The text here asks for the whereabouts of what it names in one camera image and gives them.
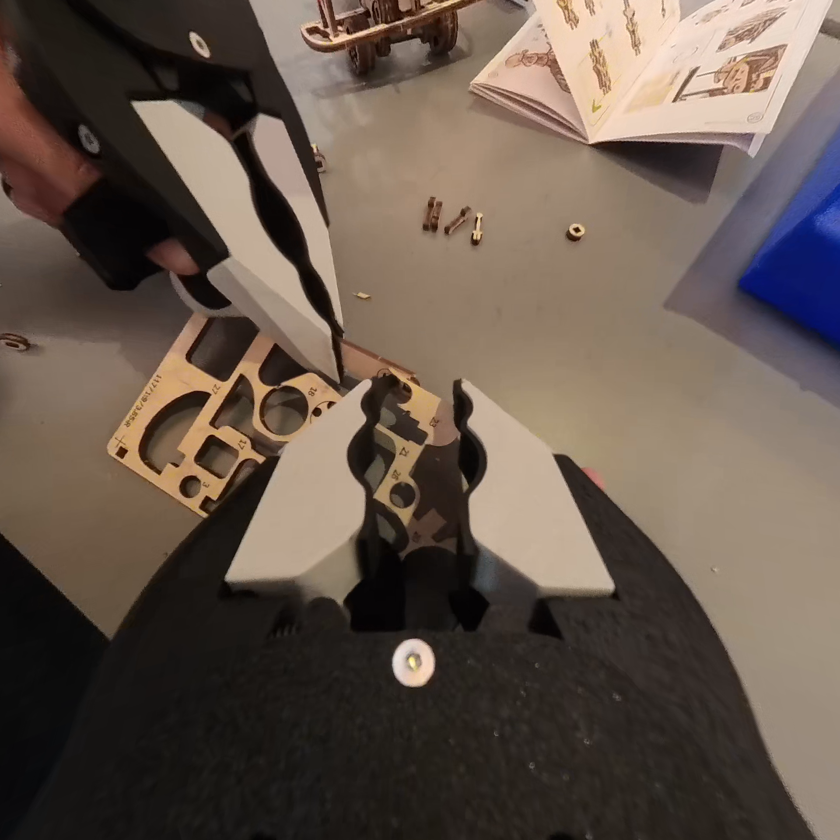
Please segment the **person's left hand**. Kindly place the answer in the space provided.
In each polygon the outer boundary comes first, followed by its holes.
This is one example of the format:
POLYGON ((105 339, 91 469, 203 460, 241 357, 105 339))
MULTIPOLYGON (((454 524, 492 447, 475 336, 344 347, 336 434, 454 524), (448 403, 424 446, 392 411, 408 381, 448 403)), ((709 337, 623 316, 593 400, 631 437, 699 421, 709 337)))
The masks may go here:
POLYGON ((26 98, 13 62, 1 58, 1 168, 17 209, 53 228, 100 180, 95 165, 66 143, 26 98))

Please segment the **wooden parts sheet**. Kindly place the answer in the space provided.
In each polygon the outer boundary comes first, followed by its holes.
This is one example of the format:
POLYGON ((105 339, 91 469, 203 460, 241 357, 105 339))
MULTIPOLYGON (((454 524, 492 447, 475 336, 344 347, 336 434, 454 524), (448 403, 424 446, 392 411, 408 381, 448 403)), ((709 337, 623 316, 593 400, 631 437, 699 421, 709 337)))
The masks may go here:
POLYGON ((196 515, 207 517, 361 380, 393 373, 365 479, 382 537, 400 556, 454 551, 458 434, 446 401, 415 374, 348 340, 344 378, 304 371, 244 318, 190 318, 119 429, 108 453, 196 515))

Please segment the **blue plastic bin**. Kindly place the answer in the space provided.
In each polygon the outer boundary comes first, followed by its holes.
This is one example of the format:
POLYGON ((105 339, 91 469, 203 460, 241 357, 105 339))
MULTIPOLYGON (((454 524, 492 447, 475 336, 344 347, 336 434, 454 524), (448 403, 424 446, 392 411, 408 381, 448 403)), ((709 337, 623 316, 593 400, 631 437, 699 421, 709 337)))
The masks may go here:
POLYGON ((738 287, 838 347, 838 136, 772 226, 738 287))

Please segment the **instruction booklet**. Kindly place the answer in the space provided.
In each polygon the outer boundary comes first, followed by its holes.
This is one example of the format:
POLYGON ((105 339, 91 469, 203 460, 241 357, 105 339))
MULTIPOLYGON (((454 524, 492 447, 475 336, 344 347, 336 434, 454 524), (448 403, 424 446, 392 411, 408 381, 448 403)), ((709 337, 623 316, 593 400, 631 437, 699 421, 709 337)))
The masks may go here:
POLYGON ((587 145, 729 146, 755 157, 829 1, 540 1, 469 84, 587 145))

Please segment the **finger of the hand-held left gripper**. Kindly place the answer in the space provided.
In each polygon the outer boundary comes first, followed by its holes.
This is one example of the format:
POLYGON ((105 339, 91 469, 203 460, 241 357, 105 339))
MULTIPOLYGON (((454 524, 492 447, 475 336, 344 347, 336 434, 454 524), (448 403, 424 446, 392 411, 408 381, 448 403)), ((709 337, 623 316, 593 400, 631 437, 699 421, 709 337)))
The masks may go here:
POLYGON ((245 167, 268 236, 328 329, 343 328, 319 159, 297 113, 260 113, 245 131, 245 167))
POLYGON ((307 298, 300 269, 273 241, 234 145, 173 101, 133 107, 226 248, 227 256, 206 269, 211 285, 296 362, 339 382, 337 333, 307 298))

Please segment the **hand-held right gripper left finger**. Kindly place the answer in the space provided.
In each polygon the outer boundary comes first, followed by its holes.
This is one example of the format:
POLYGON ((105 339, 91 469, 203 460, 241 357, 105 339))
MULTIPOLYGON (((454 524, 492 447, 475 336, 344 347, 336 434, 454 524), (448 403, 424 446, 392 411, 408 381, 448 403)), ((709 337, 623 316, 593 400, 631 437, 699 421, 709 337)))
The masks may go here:
POLYGON ((281 451, 225 583, 343 603, 369 573, 378 540, 365 473, 387 378, 364 380, 281 451))

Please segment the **wooden model vehicle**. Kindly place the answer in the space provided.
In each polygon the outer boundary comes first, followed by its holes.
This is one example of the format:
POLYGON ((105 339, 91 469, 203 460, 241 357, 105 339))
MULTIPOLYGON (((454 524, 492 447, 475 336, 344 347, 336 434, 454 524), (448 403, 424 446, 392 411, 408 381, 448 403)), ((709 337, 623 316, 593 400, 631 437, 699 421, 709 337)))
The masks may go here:
POLYGON ((300 27, 303 42, 320 54, 343 52, 357 77, 373 71, 394 45, 417 41, 430 57, 446 57, 456 47, 459 12, 474 1, 359 1, 343 12, 318 1, 318 19, 300 27))

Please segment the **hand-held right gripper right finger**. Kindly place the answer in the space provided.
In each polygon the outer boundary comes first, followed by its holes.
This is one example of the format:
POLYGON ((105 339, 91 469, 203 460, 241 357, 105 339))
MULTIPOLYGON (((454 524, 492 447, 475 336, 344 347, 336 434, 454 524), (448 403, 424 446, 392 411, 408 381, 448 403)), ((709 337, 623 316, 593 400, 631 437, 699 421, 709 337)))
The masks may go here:
POLYGON ((453 400, 469 585, 488 601, 613 595, 551 448, 468 380, 454 382, 453 400))

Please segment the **grey desk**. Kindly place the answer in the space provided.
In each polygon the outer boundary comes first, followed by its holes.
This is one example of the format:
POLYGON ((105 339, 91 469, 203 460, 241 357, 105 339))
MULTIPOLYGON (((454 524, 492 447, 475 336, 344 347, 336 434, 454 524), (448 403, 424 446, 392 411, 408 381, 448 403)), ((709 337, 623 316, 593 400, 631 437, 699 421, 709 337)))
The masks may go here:
MULTIPOLYGON (((312 10, 255 2, 328 160, 351 340, 441 396, 470 379, 602 474, 709 613, 802 808, 830 823, 838 353, 737 285, 838 127, 838 5, 753 159, 590 148, 475 98, 522 22, 506 3, 464 13, 450 62, 405 45, 369 81, 302 44, 312 10)), ((2 351, 2 533, 107 634, 196 523, 106 452, 187 317, 168 279, 111 292, 2 200, 2 330, 34 344, 2 351)))

